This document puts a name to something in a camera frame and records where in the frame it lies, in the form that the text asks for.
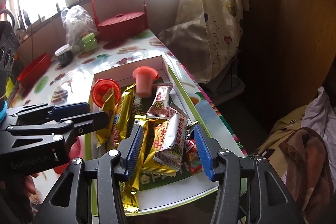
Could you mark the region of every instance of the red snack package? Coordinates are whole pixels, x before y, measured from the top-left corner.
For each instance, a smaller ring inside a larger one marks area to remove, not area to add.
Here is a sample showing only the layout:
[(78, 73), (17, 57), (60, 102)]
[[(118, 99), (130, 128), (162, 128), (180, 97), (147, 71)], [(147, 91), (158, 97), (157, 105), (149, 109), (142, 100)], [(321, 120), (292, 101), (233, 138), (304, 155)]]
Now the red snack package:
[(198, 155), (195, 141), (186, 140), (184, 142), (184, 148), (185, 148), (191, 175), (195, 175), (203, 171), (203, 167), (202, 167), (199, 155)]

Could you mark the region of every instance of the black clamp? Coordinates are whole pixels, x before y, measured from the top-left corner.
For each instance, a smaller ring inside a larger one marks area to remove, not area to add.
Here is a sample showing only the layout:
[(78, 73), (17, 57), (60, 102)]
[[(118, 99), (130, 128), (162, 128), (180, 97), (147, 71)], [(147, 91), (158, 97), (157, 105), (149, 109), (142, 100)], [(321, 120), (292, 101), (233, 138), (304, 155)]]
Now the black clamp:
[(76, 137), (107, 126), (108, 115), (87, 103), (10, 108), (0, 125), (0, 179), (31, 175), (70, 161)]
[(48, 193), (33, 224), (92, 223), (91, 179), (97, 180), (99, 223), (127, 223), (119, 181), (126, 182), (133, 175), (142, 140), (143, 129), (136, 124), (118, 149), (99, 159), (73, 159)]
[[(294, 199), (265, 157), (237, 157), (209, 138), (201, 124), (192, 130), (205, 174), (211, 181), (219, 181), (211, 223), (236, 224), (246, 215), (246, 224), (305, 224)], [(243, 196), (241, 178), (247, 178)]]

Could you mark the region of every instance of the white snack wrapper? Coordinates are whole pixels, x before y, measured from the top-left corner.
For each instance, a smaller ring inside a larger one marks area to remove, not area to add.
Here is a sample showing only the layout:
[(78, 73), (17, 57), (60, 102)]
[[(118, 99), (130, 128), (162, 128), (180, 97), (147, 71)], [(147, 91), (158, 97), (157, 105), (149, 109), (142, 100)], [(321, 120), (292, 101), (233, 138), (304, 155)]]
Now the white snack wrapper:
[(146, 113), (147, 117), (169, 119), (169, 92), (171, 89), (171, 86), (157, 87), (155, 100)]
[(163, 143), (154, 156), (158, 163), (167, 165), (176, 171), (180, 170), (187, 124), (186, 115), (179, 109), (170, 107), (170, 118)]

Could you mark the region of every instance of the pink jelly cup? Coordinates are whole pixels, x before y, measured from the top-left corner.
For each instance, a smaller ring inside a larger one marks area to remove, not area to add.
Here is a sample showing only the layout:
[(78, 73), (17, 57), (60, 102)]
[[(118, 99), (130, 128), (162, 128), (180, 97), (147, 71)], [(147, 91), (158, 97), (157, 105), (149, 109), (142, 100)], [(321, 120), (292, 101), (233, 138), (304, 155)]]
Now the pink jelly cup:
[(133, 72), (136, 83), (136, 94), (140, 98), (148, 98), (152, 95), (153, 82), (159, 78), (156, 69), (148, 66), (138, 67)]

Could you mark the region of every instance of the curtain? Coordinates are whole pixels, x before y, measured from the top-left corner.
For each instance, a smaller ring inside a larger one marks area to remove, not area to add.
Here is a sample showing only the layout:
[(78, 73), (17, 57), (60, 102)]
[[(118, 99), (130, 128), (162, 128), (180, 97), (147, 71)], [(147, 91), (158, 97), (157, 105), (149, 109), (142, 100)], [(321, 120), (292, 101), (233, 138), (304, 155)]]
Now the curtain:
[(235, 56), (248, 0), (180, 0), (175, 26), (160, 40), (199, 83), (216, 77)]

